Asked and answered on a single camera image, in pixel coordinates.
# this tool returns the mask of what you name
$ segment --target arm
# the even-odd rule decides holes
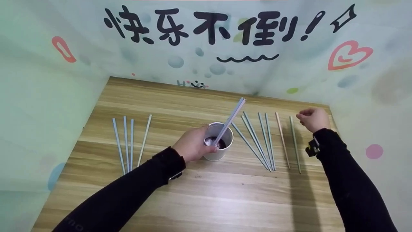
[[[181,157],[173,148],[166,148],[89,197],[67,215],[54,231],[119,231],[157,188],[168,184],[169,172],[174,167],[164,166],[157,158],[159,155]],[[180,171],[186,168],[183,158],[178,166]]]
[[[218,150],[204,145],[207,128],[208,125],[204,125],[185,132],[173,147],[161,151],[81,203],[53,231],[119,231],[157,188],[168,184],[170,178],[186,168],[185,163]]]
[[[378,190],[353,159],[339,135],[330,130],[329,115],[325,110],[309,108],[296,117],[319,142],[320,152],[316,157],[328,177],[346,231],[396,232]]]

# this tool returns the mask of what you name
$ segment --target black sleeve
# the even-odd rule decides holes
[[[158,155],[179,156],[171,147]],[[168,184],[170,169],[165,168],[155,157],[157,155],[93,194],[67,215],[53,231],[119,231],[157,188]]]
[[[316,156],[347,232],[396,232],[377,188],[356,163],[339,135],[326,128],[314,133],[320,144]]]

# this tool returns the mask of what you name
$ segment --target light blue chopstick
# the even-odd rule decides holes
[[[274,170],[273,162],[272,162],[271,155],[270,155],[271,152],[270,152],[270,149],[269,149],[269,144],[267,142],[265,127],[263,126],[262,116],[260,115],[260,112],[257,113],[257,116],[259,117],[260,127],[262,128],[262,132],[263,132],[263,138],[265,139],[265,145],[266,145],[266,150],[267,150],[267,156],[269,158],[269,163],[271,165],[272,170]]]
[[[266,118],[267,134],[269,135],[269,146],[270,146],[270,151],[272,154],[273,170],[276,171],[275,155],[273,153],[272,135],[270,134],[270,125],[269,125],[269,118],[267,116],[267,113],[265,113],[265,118]]]
[[[252,129],[251,129],[251,124],[250,124],[250,122],[248,122],[248,121],[247,121],[247,118],[244,117],[243,115],[241,115],[240,117],[242,118],[243,123],[245,124],[246,128],[248,129],[248,131],[249,131],[249,133],[250,133],[250,136],[252,137],[253,141],[255,142],[255,145],[257,146],[257,149],[259,150],[260,155],[262,156],[263,161],[265,162],[266,166],[269,168],[269,171],[272,172],[272,170],[271,170],[271,168],[270,168],[270,165],[268,164],[268,162],[267,162],[267,160],[266,160],[266,157],[265,157],[265,155],[263,154],[262,148],[259,147],[259,144],[258,144],[259,141],[256,139],[256,137],[255,137],[254,134],[253,134],[253,131],[252,131]]]
[[[115,134],[116,134],[117,147],[119,149],[120,163],[122,164],[123,175],[125,175],[126,171],[124,170],[123,155],[122,155],[122,149],[120,148],[119,133],[117,133],[116,119],[113,118],[112,120],[113,120],[113,127],[115,129]]]
[[[296,142],[296,135],[295,135],[295,126],[293,125],[293,116],[290,116],[289,119],[290,119],[290,127],[292,128],[293,144],[295,146],[297,168],[299,169],[299,173],[302,173],[302,170],[300,170],[299,154],[297,153],[297,142]]]
[[[123,124],[124,124],[124,142],[126,144],[126,163],[127,163],[127,172],[130,172],[130,165],[129,165],[129,146],[127,144],[127,120],[126,116],[123,116]]]
[[[226,123],[222,127],[222,130],[219,132],[219,135],[216,137],[216,140],[214,141],[213,146],[217,146],[218,142],[222,138],[223,134],[229,127],[229,125],[233,122],[233,119],[236,117],[237,113],[240,111],[240,108],[242,108],[243,104],[245,104],[246,99],[243,97],[240,98],[239,102],[237,103],[236,107],[233,109],[232,113],[230,114],[230,117],[227,119]]]
[[[133,170],[133,129],[134,129],[134,119],[131,120],[131,134],[130,134],[130,171]]]
[[[269,170],[269,168],[266,167],[266,165],[263,163],[263,161],[259,158],[258,154],[255,152],[251,144],[247,141],[245,136],[242,134],[242,132],[239,130],[239,128],[232,122],[233,128],[239,133],[240,137],[245,141],[247,146],[252,150],[252,152],[255,154],[256,158],[262,163],[262,165],[265,167],[266,170]]]

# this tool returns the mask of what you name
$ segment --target hand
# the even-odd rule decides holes
[[[204,136],[208,124],[186,131],[182,137],[172,146],[179,155],[183,156],[186,163],[200,159],[203,155],[211,152],[217,152],[215,146],[206,146],[204,144]]]
[[[323,128],[330,129],[329,115],[322,108],[304,109],[296,117],[312,133]]]

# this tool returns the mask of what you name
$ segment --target heart drawing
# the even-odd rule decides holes
[[[350,63],[350,64],[343,64],[343,65],[338,65],[338,66],[334,66],[333,62],[335,61],[336,55],[339,52],[339,50],[341,50],[344,46],[351,46],[351,49],[348,52],[348,56],[354,55],[356,53],[359,52],[364,52],[365,56],[362,57],[362,59]],[[373,49],[370,47],[359,47],[359,43],[354,41],[354,40],[349,40],[346,41],[344,43],[342,43],[341,45],[337,46],[335,48],[335,50],[333,50],[332,54],[330,55],[329,58],[329,64],[328,64],[328,70],[333,71],[333,70],[338,70],[338,69],[346,69],[346,68],[350,68],[353,66],[356,66],[360,63],[362,63],[364,60],[366,60],[368,57],[370,57],[373,53]],[[351,62],[353,59],[349,58],[349,59],[344,59],[343,56],[338,56],[337,60],[341,63],[346,63],[346,62]]]

